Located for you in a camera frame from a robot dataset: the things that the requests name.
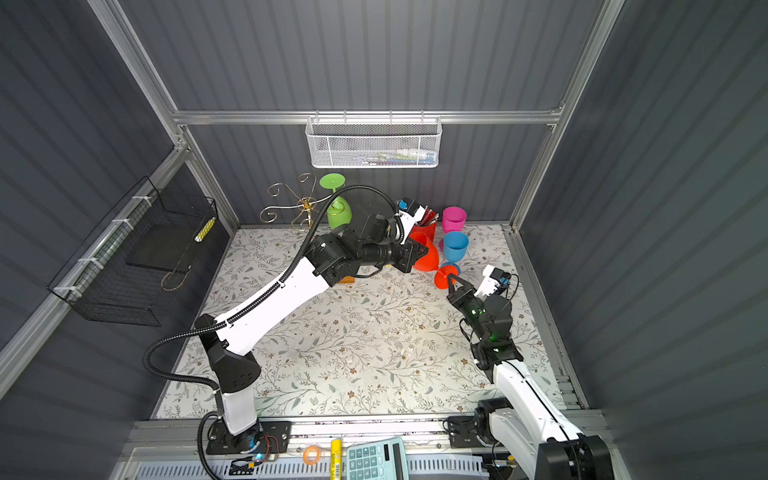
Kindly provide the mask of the red-orange wine glass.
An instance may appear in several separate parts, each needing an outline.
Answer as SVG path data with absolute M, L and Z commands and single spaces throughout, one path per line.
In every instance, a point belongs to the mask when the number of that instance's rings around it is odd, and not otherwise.
M 439 253 L 437 247 L 432 243 L 429 237 L 422 232 L 414 232 L 409 235 L 411 240 L 414 240 L 421 246 L 427 248 L 427 253 L 417 260 L 413 268 L 420 272 L 434 272 L 434 284 L 439 290 L 448 290 L 449 284 L 452 279 L 449 278 L 450 274 L 459 275 L 458 267 L 453 263 L 445 263 L 443 266 L 439 265 Z

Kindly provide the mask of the blue wine glass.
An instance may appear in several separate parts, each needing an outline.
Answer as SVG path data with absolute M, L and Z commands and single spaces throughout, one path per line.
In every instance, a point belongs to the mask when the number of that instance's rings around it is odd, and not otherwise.
M 448 232 L 443 239 L 443 253 L 448 262 L 458 263 L 466 255 L 469 237 L 460 231 Z

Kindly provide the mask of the pink wine glass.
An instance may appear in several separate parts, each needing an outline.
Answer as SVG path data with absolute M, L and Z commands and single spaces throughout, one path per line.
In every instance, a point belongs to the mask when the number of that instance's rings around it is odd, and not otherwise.
M 467 220 L 467 212 L 458 206 L 450 206 L 444 209 L 441 215 L 442 230 L 444 233 L 460 232 Z

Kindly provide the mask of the green wine glass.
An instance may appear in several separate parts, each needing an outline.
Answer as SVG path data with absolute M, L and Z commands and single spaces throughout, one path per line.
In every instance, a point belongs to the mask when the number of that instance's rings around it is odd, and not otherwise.
M 328 173 L 320 179 L 320 185 L 326 190 L 331 190 L 336 193 L 342 187 L 345 186 L 346 179 L 340 173 Z M 332 230 L 350 224 L 353 218 L 353 213 L 349 203 L 342 197 L 336 197 L 328 207 L 327 217 L 329 226 Z

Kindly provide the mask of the gold rack with wooden base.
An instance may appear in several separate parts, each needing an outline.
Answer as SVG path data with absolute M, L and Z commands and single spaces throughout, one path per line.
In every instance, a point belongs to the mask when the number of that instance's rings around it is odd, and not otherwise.
M 264 224 L 273 224 L 277 222 L 282 212 L 292 212 L 293 217 L 288 226 L 292 230 L 304 234 L 296 255 L 289 263 L 287 272 L 278 277 L 281 284 L 286 284 L 288 278 L 298 268 L 300 261 L 310 249 L 310 243 L 317 234 L 322 221 L 326 220 L 329 226 L 326 211 L 331 202 L 336 197 L 341 196 L 339 192 L 343 187 L 336 193 L 326 190 L 320 185 L 322 177 L 318 178 L 316 174 L 310 172 L 299 174 L 297 177 L 299 185 L 309 187 L 305 193 L 299 193 L 286 182 L 276 182 L 267 188 L 267 195 L 270 198 L 279 199 L 286 192 L 291 203 L 267 205 L 259 213 L 260 221 Z

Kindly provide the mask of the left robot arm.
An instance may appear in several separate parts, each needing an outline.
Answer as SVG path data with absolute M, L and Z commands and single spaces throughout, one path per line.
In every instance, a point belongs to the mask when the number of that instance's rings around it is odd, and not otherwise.
M 394 201 L 375 187 L 363 189 L 383 199 L 390 216 L 372 215 L 360 231 L 344 224 L 321 234 L 312 226 L 288 267 L 257 293 L 216 317 L 200 316 L 193 329 L 157 340 L 145 351 L 143 366 L 151 374 L 213 391 L 212 415 L 223 423 L 230 449 L 251 453 L 266 444 L 249 390 L 261 373 L 252 350 L 273 327 L 342 279 L 358 277 L 364 266 L 377 271 L 392 266 L 408 273 L 426 255 L 426 247 L 409 237 L 426 206 L 410 198 Z M 214 378 L 175 374 L 153 364 L 156 350 L 189 337 L 203 344 Z

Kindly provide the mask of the red pen cup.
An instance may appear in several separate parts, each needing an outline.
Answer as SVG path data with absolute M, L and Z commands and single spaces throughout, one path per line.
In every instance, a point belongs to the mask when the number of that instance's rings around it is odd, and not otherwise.
M 434 242 L 439 213 L 427 208 L 424 216 L 411 229 L 410 234 L 423 233 L 430 242 Z

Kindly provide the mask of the calculator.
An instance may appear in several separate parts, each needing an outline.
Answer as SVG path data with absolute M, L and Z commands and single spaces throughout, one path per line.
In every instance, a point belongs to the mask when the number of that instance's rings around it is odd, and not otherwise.
M 409 467 L 401 437 L 348 447 L 343 468 L 349 480 L 408 480 Z

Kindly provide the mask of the yellow glue stick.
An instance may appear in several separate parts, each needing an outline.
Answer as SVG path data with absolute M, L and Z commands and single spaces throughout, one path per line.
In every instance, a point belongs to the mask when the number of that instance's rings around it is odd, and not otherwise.
M 340 438 L 334 439 L 330 445 L 330 479 L 341 480 L 343 467 L 343 443 Z

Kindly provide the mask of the yellow marker in basket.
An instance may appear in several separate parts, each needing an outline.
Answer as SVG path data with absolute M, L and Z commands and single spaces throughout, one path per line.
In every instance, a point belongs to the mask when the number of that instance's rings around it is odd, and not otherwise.
M 212 228 L 215 226 L 217 221 L 217 218 L 215 216 L 212 216 L 197 232 L 197 234 L 194 237 L 194 241 L 196 243 L 202 243 L 208 233 L 212 230 Z

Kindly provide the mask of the orange rubber band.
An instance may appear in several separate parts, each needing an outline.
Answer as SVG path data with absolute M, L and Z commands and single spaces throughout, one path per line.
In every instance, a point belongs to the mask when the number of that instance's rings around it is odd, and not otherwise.
M 303 450 L 302 460 L 307 466 L 314 466 L 322 459 L 322 449 L 317 445 L 310 445 Z

